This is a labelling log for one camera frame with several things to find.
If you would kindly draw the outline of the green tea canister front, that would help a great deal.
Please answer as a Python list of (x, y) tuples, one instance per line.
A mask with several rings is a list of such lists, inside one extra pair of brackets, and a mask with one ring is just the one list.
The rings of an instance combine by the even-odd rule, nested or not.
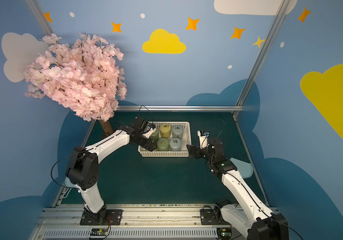
[(161, 152), (169, 151), (169, 140), (166, 138), (159, 138), (157, 141), (157, 150)]

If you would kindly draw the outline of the blue tea canister front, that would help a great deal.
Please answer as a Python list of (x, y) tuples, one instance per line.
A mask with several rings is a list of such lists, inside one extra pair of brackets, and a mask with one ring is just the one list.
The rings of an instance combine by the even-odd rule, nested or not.
[(182, 148), (182, 140), (179, 138), (172, 138), (169, 141), (169, 149), (173, 152), (180, 152)]

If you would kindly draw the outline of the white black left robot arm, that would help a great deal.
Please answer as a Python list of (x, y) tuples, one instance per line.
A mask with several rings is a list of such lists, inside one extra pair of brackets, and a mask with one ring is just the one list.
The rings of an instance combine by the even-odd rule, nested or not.
[(105, 207), (97, 186), (99, 164), (108, 155), (129, 143), (137, 144), (150, 152), (155, 151), (156, 141), (150, 138), (155, 131), (154, 123), (136, 117), (131, 125), (121, 126), (96, 144), (73, 149), (65, 175), (80, 193), (87, 212), (98, 214)]

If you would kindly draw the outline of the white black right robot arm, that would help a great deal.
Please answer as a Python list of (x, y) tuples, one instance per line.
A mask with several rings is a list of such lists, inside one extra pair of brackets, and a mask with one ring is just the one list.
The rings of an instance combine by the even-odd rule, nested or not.
[(198, 146), (187, 145), (189, 155), (196, 159), (205, 159), (209, 168), (237, 203), (220, 205), (223, 220), (242, 234), (247, 240), (288, 240), (288, 222), (282, 214), (275, 214), (251, 190), (244, 181), (235, 164), (225, 157), (220, 139), (203, 139)]

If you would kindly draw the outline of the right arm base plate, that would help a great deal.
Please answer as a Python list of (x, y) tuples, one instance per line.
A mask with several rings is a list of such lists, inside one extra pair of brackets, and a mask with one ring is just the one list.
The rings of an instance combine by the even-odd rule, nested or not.
[(202, 225), (230, 225), (226, 222), (218, 209), (203, 208), (200, 210), (200, 220)]

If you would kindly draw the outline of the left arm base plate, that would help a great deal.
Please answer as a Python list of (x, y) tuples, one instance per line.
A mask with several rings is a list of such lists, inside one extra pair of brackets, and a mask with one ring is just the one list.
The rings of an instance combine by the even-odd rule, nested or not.
[(123, 210), (120, 209), (101, 209), (98, 213), (84, 209), (79, 224), (81, 226), (119, 226), (122, 213)]

